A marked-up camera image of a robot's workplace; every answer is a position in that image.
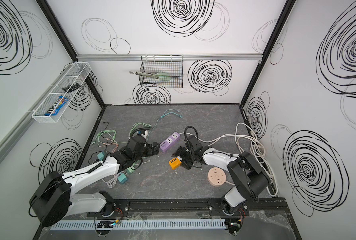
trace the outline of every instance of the gray table surface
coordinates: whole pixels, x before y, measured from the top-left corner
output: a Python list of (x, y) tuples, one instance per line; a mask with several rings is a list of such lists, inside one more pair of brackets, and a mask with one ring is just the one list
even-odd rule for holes
[[(159, 120), (156, 128), (150, 133), (148, 142), (161, 143), (173, 132), (181, 133), (186, 126), (193, 126), (198, 130), (199, 136), (205, 141), (213, 140), (223, 134), (234, 134), (238, 122), (243, 122), (241, 112), (237, 105), (179, 105), (179, 106), (108, 106), (95, 135), (105, 129), (116, 131), (117, 142), (127, 142), (131, 127), (136, 122), (150, 123), (152, 126), (167, 109), (179, 110), (183, 118), (174, 114)], [(248, 135), (246, 128), (239, 125), (238, 134)], [(171, 154), (179, 146), (185, 146), (182, 134), (179, 142), (166, 153), (144, 159), (150, 162), (142, 164), (134, 173), (128, 176), (124, 184), (117, 182), (116, 186), (109, 188), (106, 183), (99, 180), (84, 189), (80, 194), (95, 193), (99, 190), (107, 191), (114, 199), (182, 199), (182, 198), (220, 198), (233, 186), (227, 183), (220, 187), (210, 185), (207, 180), (209, 170), (213, 166), (204, 165), (201, 169), (192, 168), (186, 170), (179, 167), (171, 169), (168, 161)], [(240, 139), (241, 147), (249, 151), (250, 141)], [(213, 145), (217, 150), (239, 153), (233, 137), (224, 137)], [(82, 163), (82, 167), (89, 165), (90, 156), (97, 151), (104, 150), (96, 144), (91, 145)], [(97, 153), (93, 154), (90, 162), (97, 159)], [(232, 182), (231, 176), (226, 172), (226, 180)], [(270, 197), (263, 191), (259, 197)]]

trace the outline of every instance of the black corner post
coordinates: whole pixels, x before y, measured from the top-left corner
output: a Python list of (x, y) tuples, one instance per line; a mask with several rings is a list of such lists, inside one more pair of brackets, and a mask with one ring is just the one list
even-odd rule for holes
[[(65, 47), (65, 50), (67, 51), (68, 55), (70, 56), (72, 61), (77, 61), (78, 59), (76, 58), (77, 54), (76, 51), (74, 50), (73, 46), (71, 45), (70, 41), (68, 40), (65, 32), (63, 31), (62, 27), (60, 26), (58, 20), (56, 19), (56, 16), (54, 12), (51, 10), (51, 7), (47, 3), (46, 0), (36, 0), (38, 3), (39, 7), (41, 8), (43, 14), (46, 16), (48, 22), (54, 29), (56, 35), (58, 36), (60, 42), (62, 45)], [(102, 97), (99, 95), (98, 90), (95, 88), (93, 82), (91, 81), (90, 76), (87, 76), (85, 80), (87, 86), (91, 90), (92, 94), (94, 95), (96, 101), (98, 102), (99, 106), (101, 108), (104, 108), (105, 104), (103, 102)]]
[(254, 71), (254, 74), (252, 75), (252, 78), (250, 80), (250, 83), (248, 85), (248, 88), (246, 89), (245, 94), (243, 95), (242, 101), (241, 101), (241, 106), (243, 107), (246, 102), (248, 101), (248, 98), (252, 92), (252, 89), (255, 86), (255, 83), (257, 82), (259, 75), (261, 74), (263, 67), (266, 64), (267, 59), (270, 56), (270, 53), (277, 41), (277, 38), (279, 36), (279, 34), (282, 31), (283, 26), (285, 25), (285, 22), (287, 20), (287, 17), (289, 16), (291, 9), (293, 8), (294, 4), (295, 4), (296, 0), (287, 0), (285, 3), (285, 6), (282, 9), (282, 12), (278, 18), (278, 21), (274, 27), (273, 32), (271, 33), (271, 36), (269, 38), (269, 41), (267, 42), (267, 45), (265, 47), (265, 50), (263, 51), (263, 57), (262, 57), (262, 61), (260, 63), (258, 63), (257, 68)]

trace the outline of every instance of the power strip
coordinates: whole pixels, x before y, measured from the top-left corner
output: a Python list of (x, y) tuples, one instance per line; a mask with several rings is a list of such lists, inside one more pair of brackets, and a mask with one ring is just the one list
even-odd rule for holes
[(161, 143), (161, 147), (159, 148), (159, 150), (161, 152), (166, 152), (172, 145), (174, 145), (179, 139), (181, 138), (181, 136), (179, 135), (179, 133), (174, 132), (173, 134), (171, 134), (170, 137), (168, 137), (166, 140), (164, 140)]

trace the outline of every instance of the white wire basket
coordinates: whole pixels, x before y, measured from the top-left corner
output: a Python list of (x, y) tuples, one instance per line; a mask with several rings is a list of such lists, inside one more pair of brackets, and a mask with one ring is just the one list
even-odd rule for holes
[[(66, 108), (69, 106), (73, 98), (78, 92), (78, 89), (69, 92), (70, 88), (74, 84), (79, 84), (82, 86), (85, 79), (91, 72), (91, 67), (89, 63), (78, 63), (75, 62), (66, 72), (66, 74), (54, 85), (53, 89), (46, 96), (46, 98), (41, 102), (34, 113), (31, 115), (39, 123), (56, 123), (59, 121), (62, 114), (65, 112)], [(55, 105), (54, 103), (61, 97), (61, 100)], [(56, 109), (60, 107), (60, 103), (64, 101), (65, 104), (59, 109), (57, 113), (50, 112), (50, 108)]]

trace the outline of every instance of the black metal frame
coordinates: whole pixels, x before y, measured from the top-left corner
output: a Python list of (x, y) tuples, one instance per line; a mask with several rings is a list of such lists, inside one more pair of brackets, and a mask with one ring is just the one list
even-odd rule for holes
[(242, 107), (246, 104), (248, 101), (248, 98), (255, 86), (255, 83), (257, 82), (263, 67), (266, 64), (266, 61), (268, 60), (270, 53), (277, 41), (277, 38), (279, 34), (282, 31), (283, 26), (285, 25), (285, 22), (287, 21), (287, 17), (289, 16), (291, 9), (293, 8), (294, 4), (296, 3), (296, 0), (287, 0), (285, 3), (285, 6), (282, 9), (282, 12), (278, 18), (278, 21), (274, 27), (273, 32), (271, 33), (271, 36), (269, 38), (269, 41), (267, 42), (267, 45), (265, 47), (265, 50), (263, 51), (263, 57), (260, 63), (258, 63), (257, 68), (254, 71), (254, 74), (252, 75), (252, 78), (250, 80), (250, 83), (248, 84), (248, 88), (246, 89), (245, 94), (243, 95), (241, 104)]
[[(287, 0), (285, 3), (284, 8), (282, 9), (281, 15), (279, 17), (279, 20), (276, 23), (276, 26), (274, 28), (274, 31), (272, 32), (270, 39), (268, 41), (268, 44), (263, 52), (263, 58), (262, 61), (258, 64), (257, 68), (255, 69), (255, 72), (252, 76), (252, 79), (248, 85), (248, 88), (243, 96), (243, 99), (241, 103), (227, 103), (227, 104), (216, 104), (216, 103), (211, 103), (211, 104), (157, 104), (157, 105), (239, 105), (241, 114), (243, 116), (244, 122), (249, 125), (246, 115), (244, 114), (243, 106), (247, 102), (247, 99), (249, 95), (252, 92), (252, 89), (257, 82), (257, 79), (262, 72), (263, 66), (265, 65), (267, 59), (269, 58), (270, 52), (275, 45), (275, 41), (277, 37), (279, 36), (283, 25), (286, 22), (286, 19), (288, 15), (290, 14), (290, 11), (294, 5), (296, 0)], [(50, 25), (53, 27), (55, 33), (57, 34), (58, 38), (60, 39), (61, 43), (65, 47), (66, 51), (70, 55), (70, 58), (73, 61), (77, 61), (77, 54), (72, 47), (70, 41), (68, 40), (65, 32), (63, 31), (62, 27), (60, 26), (60, 23), (56, 19), (54, 13), (52, 12), (49, 4), (47, 3), (46, 0), (36, 0), (38, 3), (39, 7), (42, 9), (43, 13), (45, 14), (47, 20), (50, 22)], [(95, 99), (98, 101), (101, 109), (101, 112), (99, 113), (99, 116), (94, 124), (94, 127), (90, 133), (90, 136), (86, 142), (86, 145), (84, 146), (84, 149), (82, 151), (81, 156), (79, 157), (79, 160), (76, 164), (75, 169), (80, 168), (84, 157), (86, 156), (87, 150), (92, 142), (92, 139), (94, 137), (94, 134), (98, 128), (98, 125), (100, 123), (100, 120), (103, 116), (103, 113), (106, 109), (106, 106), (108, 104), (104, 104), (103, 99), (99, 95), (97, 89), (95, 88), (94, 84), (92, 83), (90, 77), (87, 77), (86, 79), (86, 84), (88, 85), (89, 89), (93, 93)], [(127, 104), (127, 106), (138, 106), (138, 105), (151, 105), (151, 104)], [(125, 216), (130, 212), (143, 212), (146, 214), (146, 212), (167, 212), (167, 211), (174, 211), (174, 212), (190, 212), (190, 211), (200, 211), (203, 212), (204, 214), (208, 214), (208, 216), (221, 216), (223, 218), (228, 218), (232, 219), (232, 216), (225, 216), (223, 212), (221, 211), (220, 206), (218, 205), (220, 203), (220, 199), (119, 199), (115, 200), (117, 203), (117, 206), (123, 209), (123, 212)], [(283, 210), (285, 211), (288, 220), (290, 221), (291, 227), (294, 230), (294, 233), (296, 235), (296, 238), (301, 240), (301, 236), (298, 232), (298, 229), (296, 227), (296, 224), (294, 222), (294, 219), (292, 218), (291, 212), (289, 210), (289, 207), (286, 203), (286, 200), (284, 198), (267, 198), (267, 199), (260, 199), (259, 202), (244, 202), (240, 205), (242, 208), (245, 209), (245, 206), (247, 206), (247, 215), (249, 211), (255, 211), (255, 210)], [(39, 228), (37, 229), (37, 232), (34, 236), (34, 240), (38, 240), (42, 231), (42, 226), (40, 225)]]

